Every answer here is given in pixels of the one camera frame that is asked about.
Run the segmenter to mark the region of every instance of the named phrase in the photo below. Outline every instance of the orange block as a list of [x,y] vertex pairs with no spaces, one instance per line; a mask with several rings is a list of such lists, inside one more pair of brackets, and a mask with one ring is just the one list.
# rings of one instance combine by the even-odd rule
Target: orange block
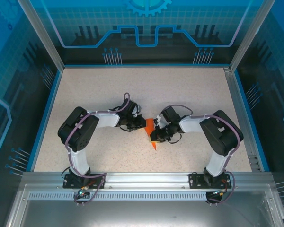
[[[151,133],[155,130],[155,125],[153,123],[153,119],[150,118],[150,119],[146,119],[146,127],[145,127],[145,131],[146,131],[146,134],[148,136],[151,135]],[[152,143],[152,146],[153,148],[155,148],[155,150],[157,150],[157,146],[156,146],[156,142],[151,142]]]

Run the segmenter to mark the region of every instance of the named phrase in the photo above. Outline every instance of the black bracket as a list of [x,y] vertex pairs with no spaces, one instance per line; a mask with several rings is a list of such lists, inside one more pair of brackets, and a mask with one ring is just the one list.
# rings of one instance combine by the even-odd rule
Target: black bracket
[[[93,179],[88,179],[88,183],[86,185],[89,186],[90,189],[97,189],[99,184],[101,183],[102,177],[97,177]],[[63,188],[75,188],[80,189],[86,185],[83,185],[82,183],[79,183],[76,178],[74,178],[71,174],[66,174],[63,181]]]
[[204,174],[193,172],[192,174],[188,175],[190,189],[225,189],[225,184],[222,182],[222,180],[226,180],[227,189],[231,188],[231,179],[229,174],[226,173],[222,173],[215,177],[215,181],[211,186],[209,186],[204,180]]

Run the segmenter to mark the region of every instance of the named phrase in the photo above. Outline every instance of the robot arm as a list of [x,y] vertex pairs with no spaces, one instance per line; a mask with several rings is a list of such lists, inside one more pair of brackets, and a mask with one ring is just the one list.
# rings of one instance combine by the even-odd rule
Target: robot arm
[[[121,109],[126,105],[127,101],[128,99],[125,99],[121,106],[118,106],[112,110],[114,111],[116,109]],[[142,115],[138,115],[140,111],[141,107],[130,100],[126,108],[120,112],[99,112],[88,117],[81,127],[74,132],[68,143],[68,146],[71,149],[71,160],[74,168],[81,175],[90,174],[90,167],[87,163],[85,147],[88,145],[95,129],[102,127],[121,127],[123,125],[127,127],[127,131],[143,128],[146,126],[146,121]],[[89,114],[89,112],[82,107],[76,107],[73,110],[73,112],[58,130],[58,136],[61,138],[61,142],[63,144],[65,144],[66,139],[78,122],[87,114]],[[71,172],[74,175],[77,175],[75,171],[73,171],[72,166]]]
[[176,133],[203,131],[213,149],[212,157],[204,169],[204,180],[209,186],[215,182],[216,177],[223,173],[230,152],[238,144],[238,139],[233,130],[222,121],[226,121],[237,132],[240,141],[243,140],[241,130],[225,112],[219,110],[213,114],[213,117],[192,117],[190,115],[180,117],[172,107],[169,107],[163,110],[155,119],[156,128],[151,134],[151,141],[170,142]]

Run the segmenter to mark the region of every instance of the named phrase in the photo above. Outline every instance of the speckled tabletop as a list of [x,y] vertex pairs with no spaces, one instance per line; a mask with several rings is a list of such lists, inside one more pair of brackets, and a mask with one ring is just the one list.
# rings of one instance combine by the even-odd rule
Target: speckled tabletop
[[[221,109],[238,124],[223,69],[65,69],[35,171],[60,172],[69,166],[57,131],[75,107],[92,111],[114,108],[122,104],[124,92],[142,107],[144,118],[154,118],[170,104],[183,104],[194,115]],[[175,110],[187,114],[185,109]],[[93,172],[199,172],[212,154],[203,133],[186,133],[179,143],[158,144],[155,151],[144,129],[128,133],[119,128],[97,129],[86,150]],[[243,142],[228,170],[251,171]]]

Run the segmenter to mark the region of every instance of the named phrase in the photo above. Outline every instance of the glass panel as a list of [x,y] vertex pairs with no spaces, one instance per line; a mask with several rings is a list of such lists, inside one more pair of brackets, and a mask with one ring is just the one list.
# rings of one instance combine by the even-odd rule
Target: glass panel
[[229,64],[262,0],[33,0],[65,64]]
[[238,73],[268,166],[276,182],[283,187],[284,1],[275,1],[240,63]]
[[56,72],[18,2],[0,0],[0,226],[25,171]]

